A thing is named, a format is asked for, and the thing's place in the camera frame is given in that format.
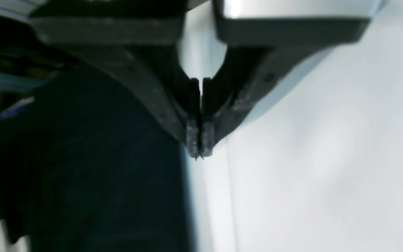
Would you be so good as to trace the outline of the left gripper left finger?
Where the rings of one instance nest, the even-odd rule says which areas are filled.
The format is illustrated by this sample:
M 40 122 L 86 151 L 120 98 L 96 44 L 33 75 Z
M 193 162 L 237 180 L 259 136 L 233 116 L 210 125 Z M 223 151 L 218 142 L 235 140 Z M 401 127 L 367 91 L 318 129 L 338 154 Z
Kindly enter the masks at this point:
M 131 91 L 197 159 L 198 80 L 186 75 L 177 53 L 187 7 L 187 0 L 47 0 L 30 13 L 30 25 L 43 43 Z

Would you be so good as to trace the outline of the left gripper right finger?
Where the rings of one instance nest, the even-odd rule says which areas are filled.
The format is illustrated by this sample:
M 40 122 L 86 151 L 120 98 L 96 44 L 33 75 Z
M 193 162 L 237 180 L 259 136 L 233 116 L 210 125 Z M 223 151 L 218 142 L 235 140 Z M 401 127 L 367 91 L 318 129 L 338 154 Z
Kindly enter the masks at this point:
M 297 65 L 359 41 L 382 0 L 214 0 L 224 61 L 203 80 L 201 156 L 245 120 Z

